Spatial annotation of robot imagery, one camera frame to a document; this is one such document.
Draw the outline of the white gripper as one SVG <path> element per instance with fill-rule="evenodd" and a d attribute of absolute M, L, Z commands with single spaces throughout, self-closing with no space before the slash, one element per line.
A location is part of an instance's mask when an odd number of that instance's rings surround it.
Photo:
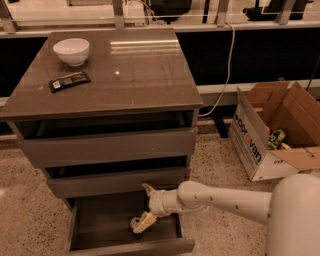
<path fill-rule="evenodd" d="M 177 190 L 155 190 L 151 185 L 143 183 L 149 197 L 150 212 L 145 211 L 140 218 L 139 224 L 134 228 L 135 233 L 143 233 L 147 228 L 152 226 L 157 217 L 167 217 L 171 214 L 180 214 L 182 204 L 178 199 Z"/>

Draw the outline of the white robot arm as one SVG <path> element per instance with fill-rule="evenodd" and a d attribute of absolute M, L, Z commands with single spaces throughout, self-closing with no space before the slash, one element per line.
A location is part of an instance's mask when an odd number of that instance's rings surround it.
<path fill-rule="evenodd" d="M 159 218 L 215 207 L 266 225 L 266 256 L 320 256 L 320 178 L 314 175 L 288 176 L 271 192 L 209 187 L 194 181 L 173 190 L 156 190 L 147 183 L 143 187 L 149 209 L 131 220 L 135 234 Z"/>

